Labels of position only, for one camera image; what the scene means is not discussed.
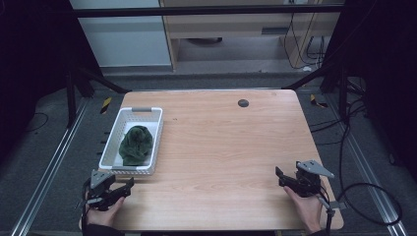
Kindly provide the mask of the yellow black floor tape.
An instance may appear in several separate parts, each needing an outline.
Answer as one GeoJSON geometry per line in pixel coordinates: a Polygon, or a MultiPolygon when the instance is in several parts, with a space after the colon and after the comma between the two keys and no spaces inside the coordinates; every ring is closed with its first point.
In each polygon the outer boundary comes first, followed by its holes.
{"type": "Polygon", "coordinates": [[[111,100],[112,100],[112,97],[106,97],[105,99],[104,99],[104,101],[103,101],[103,103],[102,103],[102,106],[101,106],[101,108],[100,108],[100,111],[99,111],[99,114],[104,114],[104,113],[106,113],[106,111],[107,111],[107,109],[108,109],[108,107],[109,107],[109,104],[110,104],[110,102],[111,102],[111,100]]]}
{"type": "Polygon", "coordinates": [[[328,104],[325,102],[318,102],[313,94],[310,94],[310,103],[321,108],[327,108],[328,104]]]}

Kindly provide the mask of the light wooden desk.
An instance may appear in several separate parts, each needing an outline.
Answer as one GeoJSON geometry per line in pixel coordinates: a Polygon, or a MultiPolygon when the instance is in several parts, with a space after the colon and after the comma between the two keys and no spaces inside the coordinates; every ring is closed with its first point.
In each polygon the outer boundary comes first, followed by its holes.
{"type": "MultiPolygon", "coordinates": [[[[307,5],[335,4],[344,0],[158,0],[162,7],[307,5]]],[[[305,52],[311,38],[331,36],[338,13],[287,13],[243,15],[166,16],[165,29],[170,39],[240,36],[280,37],[290,65],[307,62],[305,52]]]]}

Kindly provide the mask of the black horizontal frame bar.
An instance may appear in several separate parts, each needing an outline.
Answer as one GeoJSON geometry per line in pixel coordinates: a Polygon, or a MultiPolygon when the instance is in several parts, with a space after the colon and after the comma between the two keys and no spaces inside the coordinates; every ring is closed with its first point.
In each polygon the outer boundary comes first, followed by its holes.
{"type": "Polygon", "coordinates": [[[153,17],[153,16],[198,16],[242,14],[287,14],[287,13],[335,13],[344,9],[343,4],[314,5],[242,5],[242,6],[192,6],[159,8],[82,9],[73,10],[78,18],[105,17],[153,17]]]}

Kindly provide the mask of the aluminium floor rail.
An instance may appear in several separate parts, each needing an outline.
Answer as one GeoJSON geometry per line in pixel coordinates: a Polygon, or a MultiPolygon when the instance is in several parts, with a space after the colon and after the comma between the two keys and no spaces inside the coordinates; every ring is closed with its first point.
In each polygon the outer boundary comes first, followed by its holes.
{"type": "Polygon", "coordinates": [[[361,216],[364,220],[372,222],[376,225],[385,227],[390,236],[409,236],[403,222],[403,211],[400,203],[396,198],[386,189],[383,188],[381,181],[378,179],[376,173],[372,169],[370,162],[366,160],[365,155],[353,134],[350,133],[350,112],[347,111],[347,117],[341,118],[338,114],[338,105],[336,99],[332,95],[326,95],[326,100],[329,109],[332,111],[334,117],[337,119],[337,127],[342,132],[342,138],[338,151],[338,176],[340,193],[339,198],[344,199],[346,205],[355,213],[361,216]],[[358,183],[345,185],[343,183],[343,154],[344,149],[347,148],[351,154],[356,168],[358,169],[362,180],[358,183]],[[351,200],[348,199],[347,193],[354,188],[366,188],[369,192],[373,203],[378,210],[379,217],[374,219],[367,215],[364,211],[355,206],[351,200]]]}
{"type": "Polygon", "coordinates": [[[60,165],[74,139],[81,122],[86,114],[86,109],[89,105],[88,98],[82,98],[80,105],[76,110],[75,120],[70,125],[60,140],[60,143],[54,151],[46,169],[44,170],[31,198],[25,207],[25,210],[14,225],[10,236],[27,236],[30,227],[41,208],[45,197],[50,189],[50,186],[58,172],[60,165]]]}

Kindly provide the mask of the dark green cloth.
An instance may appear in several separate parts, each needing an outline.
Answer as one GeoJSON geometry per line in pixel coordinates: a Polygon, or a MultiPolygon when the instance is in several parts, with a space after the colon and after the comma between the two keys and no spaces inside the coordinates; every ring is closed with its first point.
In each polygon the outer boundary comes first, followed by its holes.
{"type": "Polygon", "coordinates": [[[153,147],[153,138],[145,126],[134,126],[124,136],[119,154],[124,166],[140,166],[145,163],[153,147]]]}

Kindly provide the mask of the dark curtain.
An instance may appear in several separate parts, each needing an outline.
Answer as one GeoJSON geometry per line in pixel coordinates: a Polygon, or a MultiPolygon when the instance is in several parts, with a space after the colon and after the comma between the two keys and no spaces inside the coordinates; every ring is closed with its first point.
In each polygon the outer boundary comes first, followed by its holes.
{"type": "Polygon", "coordinates": [[[0,167],[34,116],[37,102],[66,86],[70,63],[99,75],[70,0],[0,0],[0,167]]]}
{"type": "Polygon", "coordinates": [[[371,116],[417,182],[417,0],[344,0],[327,59],[365,81],[371,116]]]}

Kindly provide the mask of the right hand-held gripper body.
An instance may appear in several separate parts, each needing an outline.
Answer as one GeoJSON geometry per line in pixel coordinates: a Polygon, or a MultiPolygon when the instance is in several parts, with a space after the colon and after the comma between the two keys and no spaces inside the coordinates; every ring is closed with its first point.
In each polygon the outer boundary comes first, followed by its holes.
{"type": "Polygon", "coordinates": [[[334,174],[316,160],[296,162],[296,184],[293,190],[302,198],[318,194],[321,191],[321,177],[333,178],[334,174]]]}

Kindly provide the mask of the person's left hand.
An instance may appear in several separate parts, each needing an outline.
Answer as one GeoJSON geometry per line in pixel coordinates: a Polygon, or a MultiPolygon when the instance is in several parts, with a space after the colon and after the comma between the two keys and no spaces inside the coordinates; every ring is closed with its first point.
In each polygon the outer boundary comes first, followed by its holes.
{"type": "Polygon", "coordinates": [[[125,198],[120,198],[113,206],[111,206],[106,211],[100,211],[94,208],[90,208],[87,206],[87,216],[86,222],[87,224],[96,224],[102,226],[112,227],[114,219],[124,204],[125,198]]]}

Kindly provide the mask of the black metal stand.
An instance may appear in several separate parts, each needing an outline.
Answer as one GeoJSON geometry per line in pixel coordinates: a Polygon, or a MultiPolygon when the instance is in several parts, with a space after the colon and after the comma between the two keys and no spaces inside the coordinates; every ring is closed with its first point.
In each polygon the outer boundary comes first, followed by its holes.
{"type": "Polygon", "coordinates": [[[341,62],[325,63],[320,69],[310,73],[301,80],[283,87],[283,89],[296,90],[315,78],[323,77],[320,90],[331,92],[338,87],[338,114],[341,118],[347,117],[347,68],[341,62]]]}
{"type": "Polygon", "coordinates": [[[117,93],[129,92],[126,88],[121,88],[109,81],[103,76],[94,73],[86,68],[73,68],[66,75],[66,93],[68,107],[68,123],[67,127],[71,128],[77,118],[75,89],[78,89],[83,97],[92,97],[94,89],[90,84],[90,80],[100,83],[101,85],[111,89],[117,93]]]}

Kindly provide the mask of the white plastic basket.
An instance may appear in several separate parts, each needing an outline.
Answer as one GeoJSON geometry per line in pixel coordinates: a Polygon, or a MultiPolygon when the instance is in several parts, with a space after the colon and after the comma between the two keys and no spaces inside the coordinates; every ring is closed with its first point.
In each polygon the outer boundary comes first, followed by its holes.
{"type": "Polygon", "coordinates": [[[163,110],[160,107],[124,107],[118,112],[107,139],[99,167],[114,174],[152,175],[163,128],[163,110]],[[146,127],[150,133],[150,149],[139,165],[125,165],[120,154],[122,141],[128,132],[136,127],[146,127]]]}

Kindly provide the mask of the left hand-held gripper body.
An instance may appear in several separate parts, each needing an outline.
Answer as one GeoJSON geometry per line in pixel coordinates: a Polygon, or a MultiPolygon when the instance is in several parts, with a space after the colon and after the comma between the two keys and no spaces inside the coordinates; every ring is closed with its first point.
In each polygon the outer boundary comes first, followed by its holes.
{"type": "Polygon", "coordinates": [[[86,211],[87,207],[100,211],[108,210],[116,203],[110,199],[110,194],[116,190],[110,189],[115,180],[116,177],[111,173],[93,170],[83,186],[83,198],[78,207],[83,211],[86,211]]]}

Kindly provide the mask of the white cabinet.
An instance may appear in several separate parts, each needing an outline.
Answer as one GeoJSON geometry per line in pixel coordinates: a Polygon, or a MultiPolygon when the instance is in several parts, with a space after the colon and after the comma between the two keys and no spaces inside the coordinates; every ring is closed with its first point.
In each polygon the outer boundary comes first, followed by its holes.
{"type": "MultiPolygon", "coordinates": [[[[75,10],[159,7],[158,0],[70,0],[75,10]]],[[[79,18],[101,68],[170,66],[161,16],[79,18]]]]}

